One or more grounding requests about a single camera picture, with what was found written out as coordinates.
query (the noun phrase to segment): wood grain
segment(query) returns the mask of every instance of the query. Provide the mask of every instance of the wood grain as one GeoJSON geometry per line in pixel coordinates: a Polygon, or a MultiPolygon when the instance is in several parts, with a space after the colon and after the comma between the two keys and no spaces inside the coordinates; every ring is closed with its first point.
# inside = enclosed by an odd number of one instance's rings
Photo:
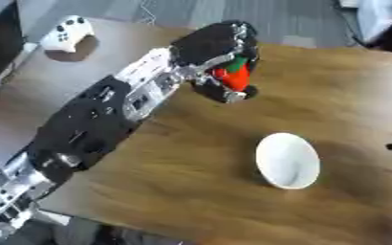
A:
{"type": "MultiPolygon", "coordinates": [[[[83,61],[38,50],[0,90],[0,163],[78,91],[185,33],[93,21],[98,46],[83,61]]],[[[257,98],[219,104],[183,86],[42,207],[203,244],[392,244],[392,54],[262,44],[261,55],[257,98]],[[284,131],[321,158],[308,189],[272,188],[255,170],[257,143],[284,131]]]]}

